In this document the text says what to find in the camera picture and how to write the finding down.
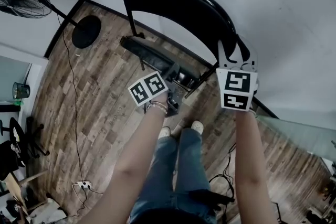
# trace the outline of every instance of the fan pole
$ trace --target fan pole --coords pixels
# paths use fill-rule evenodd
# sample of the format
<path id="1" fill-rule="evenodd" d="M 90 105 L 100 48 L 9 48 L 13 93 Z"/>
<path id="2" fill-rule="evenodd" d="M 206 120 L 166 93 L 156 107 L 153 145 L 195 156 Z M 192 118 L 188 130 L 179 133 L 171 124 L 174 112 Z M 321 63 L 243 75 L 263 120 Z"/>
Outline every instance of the fan pole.
<path id="1" fill-rule="evenodd" d="M 61 16 L 66 22 L 69 22 L 73 24 L 74 26 L 78 27 L 80 30 L 85 31 L 83 27 L 81 27 L 79 24 L 77 24 L 74 20 L 72 20 L 70 17 L 65 15 L 63 12 L 61 12 L 59 9 L 57 9 L 53 4 L 51 4 L 51 10 L 55 13 L 57 13 L 59 16 Z"/>

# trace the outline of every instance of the black round base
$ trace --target black round base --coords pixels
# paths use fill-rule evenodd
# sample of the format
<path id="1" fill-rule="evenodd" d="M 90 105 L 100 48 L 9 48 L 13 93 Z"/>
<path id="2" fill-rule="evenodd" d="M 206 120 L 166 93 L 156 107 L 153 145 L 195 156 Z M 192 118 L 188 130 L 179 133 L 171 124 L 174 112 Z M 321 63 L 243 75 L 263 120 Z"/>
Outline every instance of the black round base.
<path id="1" fill-rule="evenodd" d="M 72 43 L 75 47 L 84 49 L 92 45 L 97 39 L 101 28 L 101 21 L 98 17 L 89 15 L 80 20 L 78 25 L 80 27 L 76 26 L 72 32 Z"/>

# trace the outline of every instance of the power strip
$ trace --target power strip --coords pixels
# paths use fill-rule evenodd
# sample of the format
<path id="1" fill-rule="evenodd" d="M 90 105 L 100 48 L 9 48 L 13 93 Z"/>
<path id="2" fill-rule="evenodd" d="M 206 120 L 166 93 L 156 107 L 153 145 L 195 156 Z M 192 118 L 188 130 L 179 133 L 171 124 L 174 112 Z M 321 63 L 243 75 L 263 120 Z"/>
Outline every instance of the power strip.
<path id="1" fill-rule="evenodd" d="M 92 188 L 92 183 L 90 181 L 78 181 L 77 184 L 81 188 Z"/>

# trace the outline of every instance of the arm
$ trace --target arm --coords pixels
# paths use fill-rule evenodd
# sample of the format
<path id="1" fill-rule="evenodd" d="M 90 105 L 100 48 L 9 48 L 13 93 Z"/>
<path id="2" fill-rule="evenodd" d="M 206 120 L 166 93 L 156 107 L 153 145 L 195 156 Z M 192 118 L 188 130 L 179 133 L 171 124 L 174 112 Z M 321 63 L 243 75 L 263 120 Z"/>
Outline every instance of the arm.
<path id="1" fill-rule="evenodd" d="M 167 93 L 155 98 L 166 103 Z M 121 152 L 109 186 L 79 224 L 125 224 L 151 165 L 165 114 L 151 107 Z"/>
<path id="2" fill-rule="evenodd" d="M 236 192 L 242 223 L 276 224 L 266 184 L 259 128 L 250 112 L 236 112 Z"/>

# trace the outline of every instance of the black cable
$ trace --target black cable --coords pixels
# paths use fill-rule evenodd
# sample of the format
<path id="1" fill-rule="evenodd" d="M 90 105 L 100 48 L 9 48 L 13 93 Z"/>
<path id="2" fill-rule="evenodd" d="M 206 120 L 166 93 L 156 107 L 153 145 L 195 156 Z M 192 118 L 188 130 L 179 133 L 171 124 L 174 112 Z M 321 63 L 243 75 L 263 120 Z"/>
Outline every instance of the black cable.
<path id="1" fill-rule="evenodd" d="M 103 194 L 103 193 L 100 193 L 100 192 L 98 192 L 98 191 L 92 190 L 92 189 L 90 188 L 90 186 L 88 186 L 88 189 L 89 189 L 90 191 L 92 191 L 93 193 Z"/>
<path id="2" fill-rule="evenodd" d="M 226 165 L 226 167 L 224 168 L 224 170 L 223 170 L 223 172 L 221 173 L 221 174 L 218 174 L 218 175 L 215 175 L 213 178 L 211 178 L 210 180 L 209 180 L 209 183 L 212 181 L 212 180 L 214 180 L 215 178 L 217 178 L 217 177 L 223 177 L 226 181 L 227 181 L 227 183 L 228 183 L 228 185 L 229 185 L 229 188 L 228 188 L 228 190 L 227 191 L 229 191 L 229 190 L 231 190 L 231 193 L 232 193 L 232 197 L 231 198 L 234 198 L 235 197 L 235 191 L 234 191 L 234 189 L 233 189 L 233 177 L 231 177 L 230 176 L 230 174 L 229 174 L 229 172 L 228 172 L 228 168 L 229 168 L 229 166 L 230 166 L 230 162 L 231 162 L 231 153 L 234 151 L 236 149 L 236 143 L 234 143 L 233 145 L 232 145 L 232 147 L 229 149 L 229 151 L 228 151 L 228 158 L 229 158 L 229 160 L 228 160 L 228 162 L 227 162 L 227 165 Z"/>
<path id="3" fill-rule="evenodd" d="M 61 27 L 61 22 L 59 20 L 59 16 L 57 14 L 57 19 L 58 19 L 58 22 L 59 22 L 59 26 Z M 74 70 L 72 68 L 72 65 L 71 65 L 71 61 L 70 61 L 70 51 L 69 51 L 69 48 L 65 42 L 65 37 L 64 37 L 64 29 L 62 30 L 62 36 L 63 36 L 63 42 L 64 42 L 64 45 L 65 47 L 67 48 L 67 51 L 68 51 L 68 60 L 69 60 L 69 65 L 70 65 L 70 69 L 71 69 L 71 72 L 72 72 L 72 84 L 73 84 L 73 88 L 75 90 L 75 137 L 76 137 L 76 151 L 77 151 L 77 155 L 78 155 L 78 166 L 79 166 L 79 171 L 80 171 L 80 177 L 82 179 L 82 182 L 84 181 L 83 179 L 83 173 L 82 173 L 82 168 L 81 168 L 81 165 L 80 165 L 80 155 L 79 155 L 79 150 L 78 150 L 78 138 L 77 138 L 77 90 L 76 90 L 76 85 L 75 85 L 75 73 L 74 73 Z M 84 194 L 85 194 L 85 200 L 83 202 L 83 207 L 79 208 L 77 210 L 77 213 L 76 215 L 74 216 L 78 216 L 78 212 L 80 210 L 83 210 L 85 208 L 84 206 L 84 203 L 86 202 L 86 200 L 88 199 L 88 196 L 86 195 L 86 191 L 84 188 L 82 188 L 83 191 L 84 191 Z"/>
<path id="4" fill-rule="evenodd" d="M 225 205 L 225 209 L 224 209 L 225 218 L 226 218 L 226 209 L 227 209 L 227 205 Z"/>

